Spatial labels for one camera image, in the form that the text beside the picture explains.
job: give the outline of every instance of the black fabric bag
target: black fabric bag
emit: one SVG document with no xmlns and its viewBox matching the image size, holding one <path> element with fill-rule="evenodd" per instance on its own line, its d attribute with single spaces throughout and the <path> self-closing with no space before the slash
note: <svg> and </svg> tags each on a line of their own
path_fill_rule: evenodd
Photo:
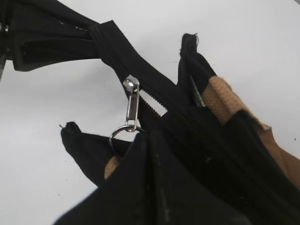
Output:
<svg viewBox="0 0 300 225">
<path fill-rule="evenodd" d="M 62 138 L 87 177 L 99 184 L 97 179 L 103 173 L 86 166 L 77 153 L 86 155 L 84 158 L 94 156 L 90 158 L 92 162 L 92 158 L 111 151 L 108 139 L 81 133 L 74 123 L 63 128 Z M 116 149 L 128 146 L 127 142 L 118 144 Z M 113 174 L 56 222 L 65 224 L 249 225 L 250 222 L 197 182 L 174 157 L 161 134 L 152 131 L 138 134 Z"/>
<path fill-rule="evenodd" d="M 299 191 L 257 139 L 247 113 L 238 112 L 226 126 L 221 126 L 209 108 L 195 104 L 189 77 L 192 76 L 197 90 L 202 92 L 215 73 L 196 52 L 196 43 L 191 41 L 194 39 L 187 41 L 191 36 L 183 37 L 176 86 L 137 54 L 114 22 L 94 25 L 90 33 L 100 58 L 115 70 L 121 82 L 129 74 L 133 75 L 142 90 L 166 107 L 168 112 L 160 117 L 141 99 L 141 126 L 150 134 L 159 132 L 197 182 L 243 212 L 253 224 L 299 224 Z M 128 143 L 121 145 L 124 153 Z M 85 171 L 81 159 L 76 161 Z M 91 178 L 99 185 L 97 179 L 100 178 Z"/>
<path fill-rule="evenodd" d="M 141 98 L 145 132 L 133 143 L 114 140 L 114 151 L 107 137 L 81 133 L 75 123 L 63 128 L 67 151 L 99 189 L 58 224 L 300 224 L 299 190 L 266 150 L 253 118 L 241 110 L 221 125 L 201 102 L 216 74 L 197 53 L 195 35 L 183 36 L 175 85 L 113 21 L 99 24 L 55 0 L 3 0 L 0 19 L 0 76 L 6 60 L 30 71 L 100 58 L 120 82 L 132 75 L 167 109 L 160 116 Z M 124 158 L 105 180 L 115 153 Z"/>
</svg>

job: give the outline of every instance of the white background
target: white background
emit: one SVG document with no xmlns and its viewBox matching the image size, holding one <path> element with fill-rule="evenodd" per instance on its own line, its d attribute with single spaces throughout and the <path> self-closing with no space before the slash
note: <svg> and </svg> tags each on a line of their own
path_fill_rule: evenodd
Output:
<svg viewBox="0 0 300 225">
<path fill-rule="evenodd" d="M 62 0 L 99 22 L 113 19 L 136 50 L 177 82 L 181 37 L 300 158 L 300 6 L 292 0 Z M 59 124 L 109 136 L 127 99 L 100 60 L 32 72 L 7 63 L 0 83 L 0 224 L 50 225 L 96 187 L 66 153 Z"/>
</svg>

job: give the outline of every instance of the keyring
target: keyring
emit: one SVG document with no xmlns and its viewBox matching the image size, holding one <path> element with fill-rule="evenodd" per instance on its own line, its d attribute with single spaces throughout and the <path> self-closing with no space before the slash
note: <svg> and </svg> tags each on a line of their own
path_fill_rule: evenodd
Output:
<svg viewBox="0 0 300 225">
<path fill-rule="evenodd" d="M 116 156 L 118 156 L 119 158 L 121 158 L 121 157 L 113 149 L 113 138 L 115 138 L 117 136 L 117 134 L 120 133 L 121 131 L 127 131 L 128 132 L 129 130 L 133 130 L 134 128 L 135 128 L 136 131 L 138 131 L 140 133 L 145 132 L 140 127 L 135 127 L 134 125 L 124 125 L 124 126 L 121 126 L 121 127 L 117 128 L 116 130 L 114 130 L 113 133 L 112 133 L 112 135 L 109 137 L 109 145 L 111 146 L 112 151 L 114 152 L 114 154 Z"/>
</svg>

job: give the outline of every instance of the silver zipper slider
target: silver zipper slider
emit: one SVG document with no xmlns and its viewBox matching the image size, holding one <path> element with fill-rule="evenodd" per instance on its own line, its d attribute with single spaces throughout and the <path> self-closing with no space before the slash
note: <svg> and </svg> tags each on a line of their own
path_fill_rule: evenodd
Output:
<svg viewBox="0 0 300 225">
<path fill-rule="evenodd" d="M 140 82 L 138 79 L 129 75 L 123 85 L 126 87 L 126 90 L 130 92 L 129 102 L 127 107 L 127 115 L 125 125 L 132 125 L 132 128 L 128 128 L 127 131 L 134 132 L 137 127 L 137 114 L 139 110 L 139 99 L 140 99 Z"/>
</svg>

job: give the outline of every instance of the black zipper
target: black zipper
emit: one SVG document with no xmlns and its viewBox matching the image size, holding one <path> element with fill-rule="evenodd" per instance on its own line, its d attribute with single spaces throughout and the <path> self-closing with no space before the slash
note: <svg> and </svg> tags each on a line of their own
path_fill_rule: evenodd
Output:
<svg viewBox="0 0 300 225">
<path fill-rule="evenodd" d="M 108 57 L 105 59 L 107 60 L 107 63 L 110 64 L 110 66 L 116 71 L 120 81 L 123 82 L 130 75 L 130 73 L 123 66 L 123 64 L 121 63 L 119 58 L 115 55 L 115 53 L 110 49 L 109 43 L 106 41 L 102 32 L 98 32 L 97 39 L 95 38 L 94 40 L 98 42 L 98 46 L 100 47 L 100 50 L 104 52 L 103 56 Z M 157 94 L 152 87 L 149 87 L 147 84 L 142 83 L 141 81 L 140 81 L 140 87 L 141 90 L 145 91 L 152 98 L 154 98 L 158 103 L 160 103 L 163 107 L 165 107 L 169 112 L 171 112 L 176 119 L 180 120 L 185 126 L 190 127 L 190 123 L 188 122 L 188 120 L 181 113 L 178 113 L 177 110 L 171 104 L 169 104 L 169 102 L 166 100 L 164 96 Z M 146 101 L 144 101 L 144 103 L 146 104 L 153 118 L 160 120 L 161 116 Z"/>
</svg>

